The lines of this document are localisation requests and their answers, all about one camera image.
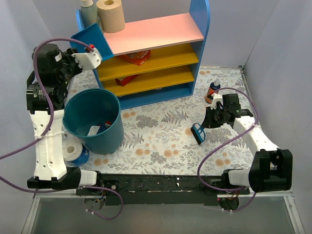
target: brown paper roll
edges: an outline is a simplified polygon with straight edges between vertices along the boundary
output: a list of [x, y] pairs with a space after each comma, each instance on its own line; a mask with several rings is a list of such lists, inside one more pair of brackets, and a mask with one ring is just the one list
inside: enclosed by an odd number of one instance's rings
[[125, 28], [121, 0], [99, 0], [97, 10], [105, 32], [116, 33]]

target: shelf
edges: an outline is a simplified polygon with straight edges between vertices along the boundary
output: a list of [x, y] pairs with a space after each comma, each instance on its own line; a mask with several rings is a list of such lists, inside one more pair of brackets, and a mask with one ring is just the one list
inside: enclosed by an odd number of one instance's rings
[[145, 72], [198, 63], [198, 58], [189, 43], [152, 50], [151, 57], [141, 66], [122, 58], [114, 57], [98, 67], [100, 81], [121, 78]]
[[115, 56], [204, 40], [190, 13], [129, 22], [104, 37]]
[[179, 66], [138, 75], [124, 87], [117, 85], [114, 79], [104, 81], [104, 88], [116, 96], [134, 94], [152, 89], [194, 81], [189, 66]]
[[187, 83], [165, 87], [161, 90], [150, 90], [119, 98], [121, 109], [129, 109], [174, 98], [190, 96], [192, 92]]

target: floral tablecloth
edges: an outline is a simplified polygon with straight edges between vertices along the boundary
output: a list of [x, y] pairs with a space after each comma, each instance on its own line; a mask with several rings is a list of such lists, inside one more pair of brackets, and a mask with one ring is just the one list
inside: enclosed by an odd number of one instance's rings
[[[124, 127], [122, 146], [113, 154], [91, 153], [81, 168], [114, 174], [196, 175], [204, 156], [224, 141], [236, 136], [229, 125], [206, 129], [206, 140], [200, 146], [191, 133], [195, 122], [202, 123], [204, 100], [209, 85], [216, 78], [222, 87], [234, 87], [245, 92], [239, 70], [208, 70], [201, 68], [194, 94], [156, 104], [121, 111]], [[75, 77], [69, 98], [88, 88], [97, 87], [92, 71]], [[220, 94], [232, 91], [220, 91]], [[242, 108], [250, 109], [240, 95]], [[253, 156], [240, 138], [212, 155], [202, 167], [203, 175], [220, 175], [224, 169], [250, 167]]]

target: floral pattern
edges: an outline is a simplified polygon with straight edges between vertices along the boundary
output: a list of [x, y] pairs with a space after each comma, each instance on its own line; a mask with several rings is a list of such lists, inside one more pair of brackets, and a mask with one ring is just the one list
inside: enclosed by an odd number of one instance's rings
[[[194, 94], [121, 111], [124, 127], [122, 145], [108, 155], [91, 153], [81, 168], [102, 173], [196, 175], [201, 160], [214, 148], [236, 136], [230, 126], [206, 129], [206, 140], [196, 143], [190, 130], [205, 117], [205, 100], [209, 85], [216, 78], [222, 87], [246, 91], [239, 70], [201, 68]], [[68, 99], [76, 93], [97, 87], [92, 71], [76, 76]], [[232, 93], [222, 90], [220, 94]], [[239, 95], [242, 108], [251, 110], [245, 97]], [[242, 139], [238, 139], [212, 155], [204, 163], [203, 175], [220, 175], [224, 169], [250, 167], [253, 156]]]

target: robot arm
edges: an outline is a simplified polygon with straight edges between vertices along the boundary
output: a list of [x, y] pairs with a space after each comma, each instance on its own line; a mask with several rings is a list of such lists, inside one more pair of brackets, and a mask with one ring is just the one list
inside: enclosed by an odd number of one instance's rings
[[36, 144], [36, 168], [27, 181], [29, 188], [73, 189], [83, 185], [95, 185], [97, 173], [80, 168], [67, 168], [62, 153], [62, 119], [69, 81], [84, 70], [97, 68], [102, 57], [96, 48], [91, 53], [77, 53], [70, 48], [66, 52], [55, 44], [44, 45], [38, 57], [38, 70], [42, 84], [53, 103], [54, 118], [50, 130], [41, 137], [50, 119], [47, 100], [35, 81], [34, 72], [27, 80], [27, 110], [34, 126]]
[[[217, 128], [229, 124], [238, 134], [254, 124], [254, 117], [247, 109], [241, 109], [237, 94], [213, 94], [211, 107], [206, 108], [206, 116], [201, 126], [191, 129], [198, 144], [203, 142], [204, 128]], [[255, 126], [243, 137], [253, 154], [250, 169], [228, 169], [222, 174], [222, 183], [251, 187], [255, 192], [289, 190], [292, 185], [293, 156], [289, 150], [281, 150]]]

